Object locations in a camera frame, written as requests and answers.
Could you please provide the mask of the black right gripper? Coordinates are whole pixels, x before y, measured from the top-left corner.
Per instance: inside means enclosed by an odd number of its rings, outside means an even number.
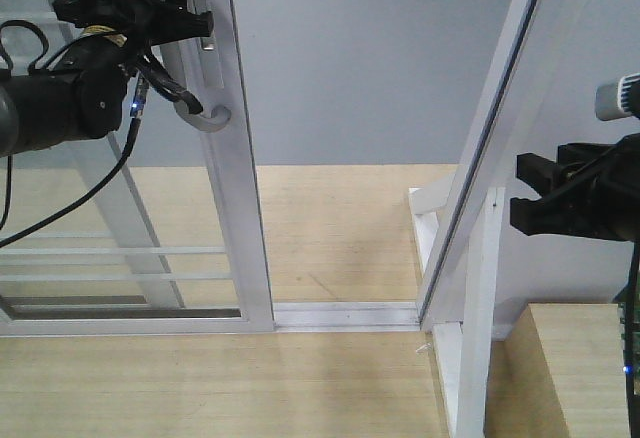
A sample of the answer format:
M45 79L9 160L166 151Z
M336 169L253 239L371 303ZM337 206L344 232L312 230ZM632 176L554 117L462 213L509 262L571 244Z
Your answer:
M539 194L510 200L510 224L525 235L639 239L637 134L614 144L560 145L555 160L520 154L515 175Z

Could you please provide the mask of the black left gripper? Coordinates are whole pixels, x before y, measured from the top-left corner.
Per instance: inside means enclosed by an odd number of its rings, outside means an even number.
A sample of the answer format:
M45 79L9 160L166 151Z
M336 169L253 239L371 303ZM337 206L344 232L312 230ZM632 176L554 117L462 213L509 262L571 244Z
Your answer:
M178 84L152 53L154 46L209 37L214 28L210 11L193 13L188 0L54 0L59 20L87 29L106 26L124 36L124 62L136 68L165 99L201 113L200 101Z

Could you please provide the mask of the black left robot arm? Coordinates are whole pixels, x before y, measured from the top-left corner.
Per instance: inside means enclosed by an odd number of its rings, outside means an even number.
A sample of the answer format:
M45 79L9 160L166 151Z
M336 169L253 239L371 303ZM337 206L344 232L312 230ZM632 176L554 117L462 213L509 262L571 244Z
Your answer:
M154 57L154 46L208 37L209 11L193 13L188 0L54 0L57 18L81 35L45 64L13 72L1 57L1 154L11 156L66 141L101 139L122 122L129 79L140 73L165 99L191 115L203 106Z

